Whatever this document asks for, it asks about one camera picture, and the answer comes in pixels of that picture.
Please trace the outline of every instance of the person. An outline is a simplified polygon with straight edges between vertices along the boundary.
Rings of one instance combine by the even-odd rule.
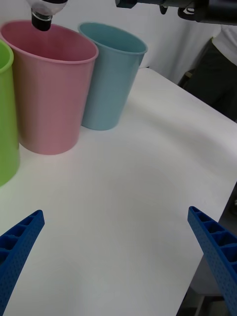
[[[222,26],[184,89],[237,120],[237,26]]]

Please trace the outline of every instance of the white table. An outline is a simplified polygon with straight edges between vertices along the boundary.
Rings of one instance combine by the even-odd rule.
[[[0,232],[46,225],[4,316],[175,316],[202,257],[187,222],[218,220],[237,180],[237,125],[149,69],[119,125],[57,156],[21,147]]]

